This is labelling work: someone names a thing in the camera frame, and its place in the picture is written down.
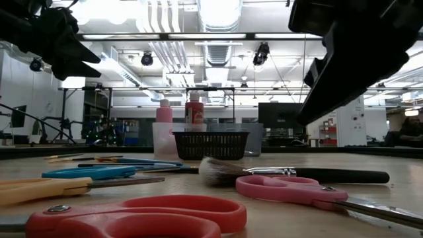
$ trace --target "wall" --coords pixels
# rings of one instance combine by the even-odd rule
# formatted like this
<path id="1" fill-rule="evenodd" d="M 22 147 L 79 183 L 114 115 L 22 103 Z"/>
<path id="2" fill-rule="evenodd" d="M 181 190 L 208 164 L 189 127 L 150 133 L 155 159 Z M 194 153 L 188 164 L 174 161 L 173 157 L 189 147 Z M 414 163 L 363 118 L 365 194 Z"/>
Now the wall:
<path id="1" fill-rule="evenodd" d="M 45 116 L 61 116 L 61 105 L 63 92 L 58 87 L 66 87 L 69 82 L 85 84 L 85 78 L 68 78 L 61 82 L 50 73 L 34 73 L 29 69 L 28 64 L 11 58 L 6 51 L 0 50 L 0 102 L 11 107 L 26 105 L 26 112 L 43 118 Z M 82 121 L 84 94 L 81 91 L 75 92 L 68 98 L 65 115 L 71 120 Z M 10 110 L 0 108 L 3 113 L 11 113 Z M 6 128 L 11 119 L 0 116 L 0 130 Z M 59 128 L 59 122 L 48 120 L 49 124 Z M 23 128 L 7 128 L 5 133 L 16 135 L 30 135 L 34 119 L 25 118 Z M 81 125 L 72 128 L 75 139 L 81 138 Z M 58 132 L 46 126 L 48 139 L 53 139 Z"/>
<path id="2" fill-rule="evenodd" d="M 6 51 L 2 51 L 3 59 L 0 84 L 0 102 L 11 107 L 26 105 L 26 112 L 37 117 L 59 116 L 60 103 L 58 102 L 59 82 L 49 73 L 34 73 L 29 66 L 18 60 L 10 58 Z M 3 113 L 11 113 L 10 110 L 0 108 Z M 5 128 L 11 119 L 0 117 L 0 130 Z M 13 133 L 18 135 L 30 135 L 34 119 L 25 118 L 23 128 L 13 128 Z M 53 129 L 46 128 L 49 139 L 54 137 Z"/>

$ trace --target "black wire basket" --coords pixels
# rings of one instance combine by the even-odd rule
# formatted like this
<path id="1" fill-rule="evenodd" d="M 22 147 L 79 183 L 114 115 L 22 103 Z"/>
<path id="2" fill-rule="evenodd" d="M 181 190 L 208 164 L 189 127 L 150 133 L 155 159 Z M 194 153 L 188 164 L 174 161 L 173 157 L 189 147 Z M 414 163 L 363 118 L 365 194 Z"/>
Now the black wire basket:
<path id="1" fill-rule="evenodd" d="M 205 156 L 235 160 L 244 157 L 249 132 L 173 132 L 178 156 L 200 160 Z"/>

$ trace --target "fluorescent light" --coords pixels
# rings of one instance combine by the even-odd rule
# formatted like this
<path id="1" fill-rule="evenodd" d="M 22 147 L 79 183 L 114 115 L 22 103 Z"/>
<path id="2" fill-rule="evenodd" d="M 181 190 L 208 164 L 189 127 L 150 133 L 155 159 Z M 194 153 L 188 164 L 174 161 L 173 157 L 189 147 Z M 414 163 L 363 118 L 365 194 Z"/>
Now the fluorescent light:
<path id="1" fill-rule="evenodd" d="M 157 91 L 185 91 L 185 88 L 182 87 L 168 87 L 168 88 L 160 88 L 160 87 L 148 87 L 148 90 L 157 90 Z"/>
<path id="2" fill-rule="evenodd" d="M 198 7 L 197 4 L 187 4 L 187 5 L 183 5 L 184 7 L 184 11 L 186 12 L 190 12 L 190 13 L 195 13 L 198 12 Z"/>
<path id="3" fill-rule="evenodd" d="M 114 91 L 138 91 L 140 90 L 137 87 L 116 87 L 112 88 Z"/>
<path id="4" fill-rule="evenodd" d="M 221 106 L 204 106 L 204 108 L 226 108 L 226 106 L 223 106 L 223 105 L 221 105 Z"/>
<path id="5" fill-rule="evenodd" d="M 242 42 L 195 42 L 195 46 L 242 46 Z"/>
<path id="6" fill-rule="evenodd" d="M 86 40 L 158 40 L 158 34 L 82 34 Z"/>
<path id="7" fill-rule="evenodd" d="M 138 106 L 112 106 L 112 108 L 137 108 Z"/>
<path id="8" fill-rule="evenodd" d="M 418 111 L 417 110 L 407 110 L 405 111 L 405 116 L 417 116 Z"/>
<path id="9" fill-rule="evenodd" d="M 320 36 L 315 36 L 312 34 L 296 34 L 296 33 L 263 33 L 256 34 L 256 39 L 320 39 Z"/>
<path id="10" fill-rule="evenodd" d="M 243 39 L 245 36 L 241 33 L 169 34 L 169 39 Z"/>

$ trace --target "cable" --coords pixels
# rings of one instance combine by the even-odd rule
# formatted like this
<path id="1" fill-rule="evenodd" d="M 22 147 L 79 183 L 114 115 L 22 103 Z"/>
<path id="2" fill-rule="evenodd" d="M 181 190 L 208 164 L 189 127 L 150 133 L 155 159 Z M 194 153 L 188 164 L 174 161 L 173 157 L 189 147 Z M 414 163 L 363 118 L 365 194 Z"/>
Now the cable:
<path id="1" fill-rule="evenodd" d="M 12 111 L 14 111 L 14 112 L 19 112 L 19 113 L 22 113 L 22 114 L 24 114 L 24 115 L 25 115 L 25 116 L 27 116 L 27 117 L 30 117 L 30 118 L 32 118 L 32 119 L 35 119 L 35 120 L 37 120 L 37 121 L 41 122 L 41 123 L 44 123 L 45 125 L 47 125 L 47 126 L 49 126 L 49 127 L 53 128 L 53 129 L 57 130 L 58 132 L 61 132 L 64 136 L 66 136 L 66 137 L 67 137 L 70 141 L 72 141 L 72 143 L 74 143 L 75 145 L 79 145 L 76 141 L 74 141 L 74 140 L 73 140 L 70 136 L 68 136 L 65 132 L 61 131 L 60 129 L 58 129 L 58 128 L 57 128 L 57 127 L 55 127 L 55 126 L 50 125 L 50 124 L 49 124 L 49 123 L 47 123 L 47 122 L 43 122 L 41 119 L 39 119 L 39 118 L 37 118 L 37 117 L 35 117 L 35 116 L 33 116 L 33 115 L 30 115 L 30 114 L 28 114 L 28 113 L 26 113 L 26 112 L 23 112 L 23 111 L 20 111 L 20 110 L 17 110 L 17 109 L 11 108 L 10 106 L 6 106 L 6 105 L 4 105 L 3 103 L 0 103 L 0 106 L 4 107 L 4 108 L 6 108 L 6 109 L 12 110 Z"/>
<path id="2" fill-rule="evenodd" d="M 303 94 L 303 87 L 304 87 L 304 73 L 305 73 L 305 47 L 307 46 L 307 37 L 304 35 L 304 54 L 303 54 L 303 84 L 301 84 L 301 90 L 299 92 L 299 100 L 298 103 L 301 103 L 301 95 Z"/>
<path id="3" fill-rule="evenodd" d="M 273 60 L 272 55 L 271 55 L 271 54 L 269 54 L 269 56 L 270 56 L 270 59 L 272 60 L 273 65 L 275 66 L 276 72 L 278 72 L 278 75 L 279 75 L 280 81 L 284 84 L 284 87 L 286 88 L 286 91 L 287 91 L 287 92 L 288 92 L 288 94 L 291 96 L 292 101 L 295 103 L 295 100 L 293 99 L 292 94 L 289 92 L 289 89 L 288 89 L 288 87 L 286 86 L 285 81 L 284 81 L 284 79 L 282 78 L 282 75 L 280 75 L 280 73 L 279 73 L 278 67 L 276 67 L 276 63 L 275 63 L 275 61 Z"/>

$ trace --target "brush bristles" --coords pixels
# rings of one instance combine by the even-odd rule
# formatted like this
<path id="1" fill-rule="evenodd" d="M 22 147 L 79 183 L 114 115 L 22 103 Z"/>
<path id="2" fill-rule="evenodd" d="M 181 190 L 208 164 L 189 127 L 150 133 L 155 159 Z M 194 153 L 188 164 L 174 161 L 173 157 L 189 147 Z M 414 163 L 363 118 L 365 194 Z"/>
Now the brush bristles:
<path id="1" fill-rule="evenodd" d="M 201 161 L 198 173 L 208 186 L 234 186 L 238 177 L 250 175 L 241 166 L 232 165 L 209 157 Z"/>

